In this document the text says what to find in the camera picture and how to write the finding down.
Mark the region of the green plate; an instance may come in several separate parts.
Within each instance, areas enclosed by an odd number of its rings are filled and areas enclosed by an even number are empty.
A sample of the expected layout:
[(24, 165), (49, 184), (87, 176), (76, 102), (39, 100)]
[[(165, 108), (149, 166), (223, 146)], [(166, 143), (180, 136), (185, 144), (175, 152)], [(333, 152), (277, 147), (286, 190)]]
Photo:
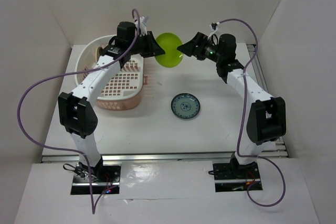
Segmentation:
[(163, 55), (155, 56), (159, 65), (165, 68), (174, 68), (183, 59), (183, 54), (177, 50), (182, 45), (180, 38), (173, 33), (162, 33), (157, 36), (156, 42), (165, 51)]

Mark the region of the cream plate with dark patch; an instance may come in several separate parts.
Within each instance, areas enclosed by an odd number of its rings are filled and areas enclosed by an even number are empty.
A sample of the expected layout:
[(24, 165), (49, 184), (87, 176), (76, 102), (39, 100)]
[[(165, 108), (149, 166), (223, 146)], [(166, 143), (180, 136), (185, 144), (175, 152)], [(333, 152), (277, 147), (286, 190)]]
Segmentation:
[(97, 50), (96, 50), (96, 60), (98, 61), (99, 58), (101, 57), (101, 53), (103, 51), (103, 48), (102, 47), (98, 47)]

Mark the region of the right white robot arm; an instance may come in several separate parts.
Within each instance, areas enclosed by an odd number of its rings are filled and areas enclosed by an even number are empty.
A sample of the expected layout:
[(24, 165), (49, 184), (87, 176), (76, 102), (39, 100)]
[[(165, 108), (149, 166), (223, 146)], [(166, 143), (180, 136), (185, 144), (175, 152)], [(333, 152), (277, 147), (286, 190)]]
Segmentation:
[(236, 58), (236, 38), (222, 34), (217, 43), (197, 33), (189, 42), (177, 47), (186, 56), (198, 60), (209, 59), (216, 64), (222, 80), (234, 88), (246, 101), (243, 131), (238, 136), (239, 150), (230, 158), (229, 168), (217, 172), (243, 179), (256, 168), (256, 158), (269, 145), (286, 132), (286, 104), (283, 98), (273, 97), (256, 83)]

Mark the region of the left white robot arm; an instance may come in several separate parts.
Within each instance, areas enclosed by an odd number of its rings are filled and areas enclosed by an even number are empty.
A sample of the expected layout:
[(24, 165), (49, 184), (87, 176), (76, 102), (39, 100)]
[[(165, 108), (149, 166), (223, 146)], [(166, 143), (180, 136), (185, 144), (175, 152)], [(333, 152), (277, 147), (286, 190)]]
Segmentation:
[(79, 151), (79, 165), (93, 182), (103, 177), (104, 170), (94, 135), (98, 125), (94, 111), (97, 98), (133, 55), (148, 58), (162, 55), (165, 51), (155, 41), (152, 32), (147, 30), (145, 17), (141, 17), (133, 23), (121, 22), (116, 35), (105, 47), (99, 47), (97, 53), (95, 63), (78, 72), (84, 75), (79, 85), (58, 97), (60, 124), (71, 135)]

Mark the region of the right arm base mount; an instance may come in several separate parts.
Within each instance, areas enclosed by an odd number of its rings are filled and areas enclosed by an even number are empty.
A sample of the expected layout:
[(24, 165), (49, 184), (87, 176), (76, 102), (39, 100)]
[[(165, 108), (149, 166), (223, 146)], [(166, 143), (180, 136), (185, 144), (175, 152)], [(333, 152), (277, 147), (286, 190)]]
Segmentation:
[(217, 193), (246, 191), (249, 186), (250, 190), (263, 190), (259, 168), (255, 162), (240, 170), (234, 170), (229, 163), (214, 163), (208, 174), (214, 177)]

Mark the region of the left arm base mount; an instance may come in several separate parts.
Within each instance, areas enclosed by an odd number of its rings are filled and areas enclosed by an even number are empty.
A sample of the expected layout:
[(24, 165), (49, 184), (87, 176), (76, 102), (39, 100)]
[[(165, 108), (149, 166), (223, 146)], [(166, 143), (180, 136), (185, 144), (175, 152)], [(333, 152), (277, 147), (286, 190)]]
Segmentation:
[[(79, 164), (75, 166), (71, 164), (63, 164), (63, 169), (73, 172), (74, 176), (71, 185), (71, 195), (89, 195), (89, 174), (84, 171)], [(94, 195), (101, 194), (104, 190), (105, 194), (114, 195), (120, 192), (120, 174), (121, 165), (107, 165), (103, 168), (102, 174), (92, 176), (92, 191)]]

